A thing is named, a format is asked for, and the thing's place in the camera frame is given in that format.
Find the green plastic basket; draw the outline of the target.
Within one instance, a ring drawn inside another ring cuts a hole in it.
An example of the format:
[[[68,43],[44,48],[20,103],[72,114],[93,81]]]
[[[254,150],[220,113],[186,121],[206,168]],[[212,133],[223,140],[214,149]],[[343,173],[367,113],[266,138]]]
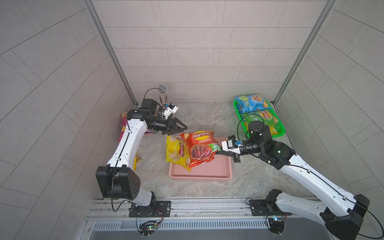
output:
[[[281,137],[281,136],[283,136],[283,135],[285,134],[286,129],[285,129],[284,125],[282,124],[280,118],[279,118],[278,115],[276,114],[275,110],[272,108],[271,104],[270,104],[269,102],[268,102],[268,104],[269,104],[269,106],[270,106],[269,110],[272,112],[272,114],[273,114],[275,117],[277,117],[277,119],[279,120],[279,125],[280,125],[280,129],[279,129],[279,133],[280,133],[280,134],[279,134],[279,135],[276,135],[276,136],[272,136],[272,137],[273,137],[273,138]],[[246,128],[245,128],[243,118],[241,118],[241,113],[238,111],[238,108],[237,108],[237,101],[236,101],[235,99],[234,99],[234,101],[233,101],[233,106],[234,106],[234,108],[235,108],[235,111],[236,111],[236,114],[237,114],[239,120],[241,121],[241,122],[240,122],[240,125],[243,127],[243,130],[245,131],[246,136],[249,137],[249,132],[248,132],[249,130],[247,131]]]

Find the yellow chips bag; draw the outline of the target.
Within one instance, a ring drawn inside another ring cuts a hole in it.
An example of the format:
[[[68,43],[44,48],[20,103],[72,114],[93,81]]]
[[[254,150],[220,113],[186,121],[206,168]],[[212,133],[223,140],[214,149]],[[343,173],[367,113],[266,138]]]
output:
[[[279,135],[279,128],[276,128],[276,126],[269,126],[270,128],[270,133],[272,136]]]
[[[180,165],[189,172],[191,171],[189,168],[191,158],[184,140],[180,138],[174,138],[172,136],[167,136],[166,161]]]

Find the red chips bag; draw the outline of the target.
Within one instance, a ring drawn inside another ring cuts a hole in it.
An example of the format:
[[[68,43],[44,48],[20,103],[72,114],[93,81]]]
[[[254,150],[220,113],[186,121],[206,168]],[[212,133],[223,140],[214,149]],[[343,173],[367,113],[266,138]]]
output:
[[[201,130],[180,134],[189,151],[191,160],[189,169],[209,163],[214,159],[216,152],[221,151],[219,142],[214,138],[214,133],[212,130]]]

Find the green cucumber chips bag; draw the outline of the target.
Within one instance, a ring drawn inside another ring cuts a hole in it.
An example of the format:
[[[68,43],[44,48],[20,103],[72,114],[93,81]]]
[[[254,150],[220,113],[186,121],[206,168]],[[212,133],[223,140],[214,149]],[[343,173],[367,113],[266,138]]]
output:
[[[253,121],[264,122],[265,125],[269,126],[270,128],[274,128],[276,131],[280,129],[279,120],[272,114],[269,109],[255,111],[252,113],[244,113],[241,114],[241,118],[243,118],[247,131],[249,130],[249,124]]]

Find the light blue chips bag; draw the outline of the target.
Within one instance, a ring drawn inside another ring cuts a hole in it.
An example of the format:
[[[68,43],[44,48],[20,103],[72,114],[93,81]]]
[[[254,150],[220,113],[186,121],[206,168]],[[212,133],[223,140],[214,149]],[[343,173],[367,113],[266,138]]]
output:
[[[241,114],[269,109],[267,100],[260,94],[235,97],[237,108]]]

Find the magenta chips bag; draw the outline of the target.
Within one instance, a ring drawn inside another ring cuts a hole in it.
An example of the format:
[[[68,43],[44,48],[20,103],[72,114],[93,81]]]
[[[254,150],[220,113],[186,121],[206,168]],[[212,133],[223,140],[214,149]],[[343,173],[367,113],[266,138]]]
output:
[[[128,114],[128,112],[123,112],[123,113],[121,114],[121,119],[122,119],[122,129],[121,129],[121,132],[120,132],[119,142],[120,142],[121,139],[123,138],[124,132],[125,132],[125,130],[126,130],[126,126],[127,126],[127,114]]]

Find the pink plastic basket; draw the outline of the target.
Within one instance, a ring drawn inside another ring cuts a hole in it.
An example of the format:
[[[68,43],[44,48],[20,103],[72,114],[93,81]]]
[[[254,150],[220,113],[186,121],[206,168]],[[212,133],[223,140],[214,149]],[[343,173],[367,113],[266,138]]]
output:
[[[215,139],[222,149],[221,143],[226,138]],[[226,181],[232,178],[231,158],[228,156],[215,155],[212,161],[193,167],[190,172],[180,165],[170,164],[169,177],[175,180]]]

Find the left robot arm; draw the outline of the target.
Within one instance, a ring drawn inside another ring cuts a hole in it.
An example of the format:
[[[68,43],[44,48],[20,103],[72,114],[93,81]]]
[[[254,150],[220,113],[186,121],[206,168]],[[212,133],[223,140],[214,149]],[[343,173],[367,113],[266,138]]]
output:
[[[130,110],[120,143],[107,162],[96,170],[96,178],[103,198],[131,202],[138,217],[152,216],[157,212],[156,195],[141,186],[140,177],[134,172],[134,161],[140,142],[147,130],[163,135],[182,133],[187,129],[172,115],[178,110],[173,104],[156,113],[156,109],[139,108]]]

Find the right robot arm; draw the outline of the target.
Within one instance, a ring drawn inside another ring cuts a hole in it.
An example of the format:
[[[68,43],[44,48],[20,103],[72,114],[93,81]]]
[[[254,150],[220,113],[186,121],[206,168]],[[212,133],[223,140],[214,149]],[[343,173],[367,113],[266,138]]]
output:
[[[370,200],[364,195],[353,195],[321,175],[292,148],[273,140],[262,122],[250,123],[246,140],[229,136],[217,153],[232,157],[234,162],[245,155],[256,157],[291,176],[318,198],[310,201],[273,189],[265,198],[267,217],[285,213],[298,215],[324,226],[339,240],[354,240],[359,235]]]

